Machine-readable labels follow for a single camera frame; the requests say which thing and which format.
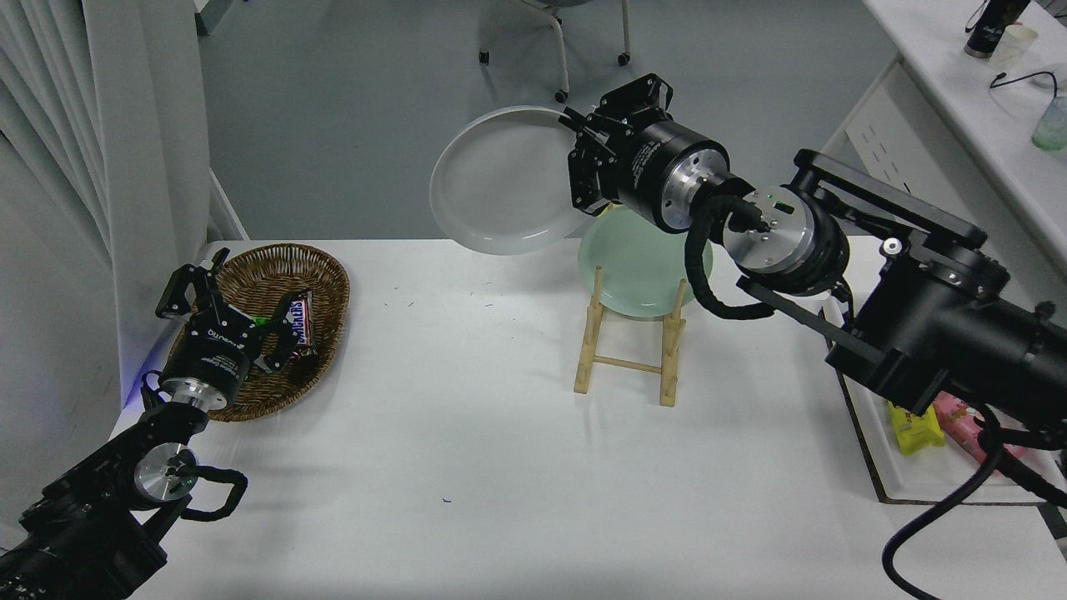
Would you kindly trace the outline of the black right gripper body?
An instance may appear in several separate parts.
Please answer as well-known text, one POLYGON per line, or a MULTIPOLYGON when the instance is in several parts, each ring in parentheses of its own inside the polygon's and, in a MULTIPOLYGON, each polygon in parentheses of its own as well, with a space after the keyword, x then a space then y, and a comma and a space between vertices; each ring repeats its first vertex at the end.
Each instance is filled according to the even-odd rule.
POLYGON ((710 172, 710 140, 663 119, 624 138, 617 171, 618 198, 657 228, 690 227, 690 205, 710 172))

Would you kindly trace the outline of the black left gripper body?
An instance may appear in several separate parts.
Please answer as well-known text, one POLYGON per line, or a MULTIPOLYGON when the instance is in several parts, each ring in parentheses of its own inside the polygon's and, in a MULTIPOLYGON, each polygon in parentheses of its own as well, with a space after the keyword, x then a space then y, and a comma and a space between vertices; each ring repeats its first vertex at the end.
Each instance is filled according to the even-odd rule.
POLYGON ((163 369, 171 393, 184 381, 197 380, 221 394, 236 394, 250 372, 254 320, 235 307, 200 310, 187 322, 163 369))

